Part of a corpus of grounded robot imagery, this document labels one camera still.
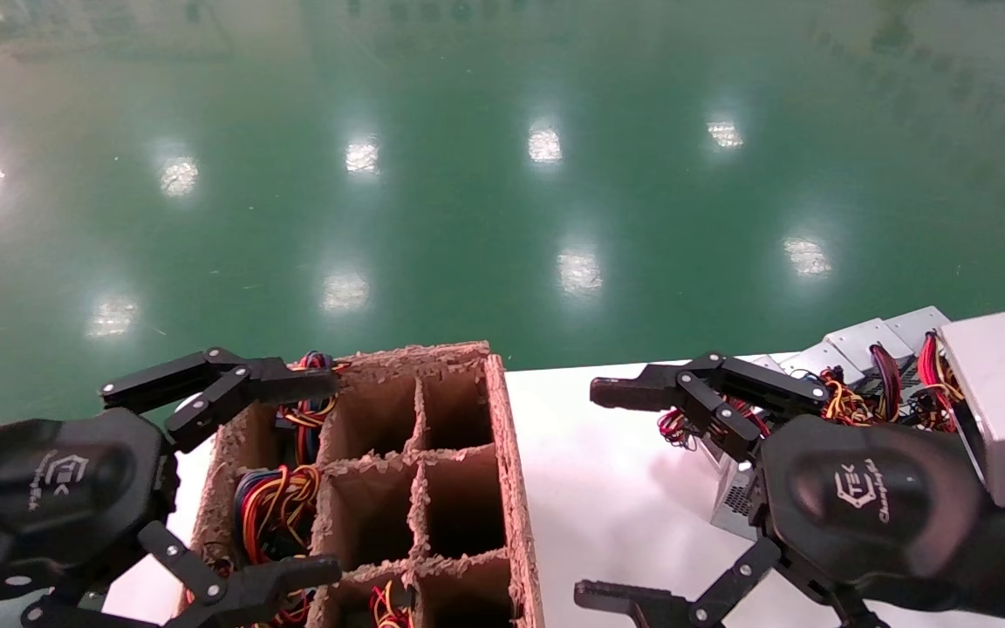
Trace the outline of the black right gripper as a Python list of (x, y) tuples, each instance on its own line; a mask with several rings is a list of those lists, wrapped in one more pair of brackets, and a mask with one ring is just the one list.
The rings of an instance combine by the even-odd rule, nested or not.
[(735, 401), (781, 422), (802, 416), (759, 447), (759, 524), (781, 549), (782, 576), (819, 604), (847, 591), (953, 603), (954, 559), (992, 504), (960, 437), (829, 424), (813, 417), (827, 397), (822, 383), (714, 352), (590, 384), (603, 408), (675, 410), (683, 432), (738, 462), (753, 461), (769, 432)]

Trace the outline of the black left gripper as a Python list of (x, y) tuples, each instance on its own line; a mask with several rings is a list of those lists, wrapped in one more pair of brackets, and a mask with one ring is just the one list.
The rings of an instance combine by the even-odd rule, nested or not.
[(0, 600), (110, 584), (145, 557), (176, 485), (172, 447), (125, 409), (0, 426)]

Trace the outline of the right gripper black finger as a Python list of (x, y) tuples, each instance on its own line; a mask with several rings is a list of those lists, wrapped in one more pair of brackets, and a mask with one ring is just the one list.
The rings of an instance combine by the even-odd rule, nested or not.
[(858, 588), (862, 577), (880, 571), (889, 546), (876, 536), (852, 539), (846, 556), (860, 560), (860, 565), (852, 571), (833, 572), (825, 564), (799, 556), (786, 542), (762, 536), (698, 599), (675, 596), (669, 590), (581, 580), (574, 585), (574, 603), (590, 611), (628, 616), (637, 627), (721, 627), (737, 605), (777, 570), (794, 585), (820, 596), (837, 613), (842, 627), (885, 627), (885, 621), (866, 607)]

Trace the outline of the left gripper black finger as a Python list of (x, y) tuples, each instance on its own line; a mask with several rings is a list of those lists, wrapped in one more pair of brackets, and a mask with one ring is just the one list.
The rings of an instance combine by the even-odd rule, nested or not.
[(168, 531), (164, 524), (145, 525), (137, 541), (195, 600), (165, 627), (244, 627), (268, 623), (292, 592), (335, 584), (342, 576), (330, 554), (251, 565), (223, 579)]
[(222, 347), (184, 355), (100, 387), (104, 407), (144, 413), (184, 399), (164, 429), (178, 452), (191, 453), (252, 403), (281, 406), (338, 393), (330, 366), (295, 370), (279, 357), (241, 358)]

